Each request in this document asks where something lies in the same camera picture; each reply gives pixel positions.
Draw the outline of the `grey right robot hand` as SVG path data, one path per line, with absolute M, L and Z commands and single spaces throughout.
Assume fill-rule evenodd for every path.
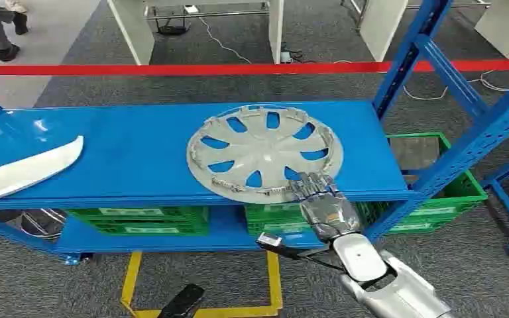
M 289 181 L 289 187 L 299 201 L 304 219 L 321 242 L 362 232 L 358 211 L 330 175 L 300 172 L 299 176 L 299 180 Z

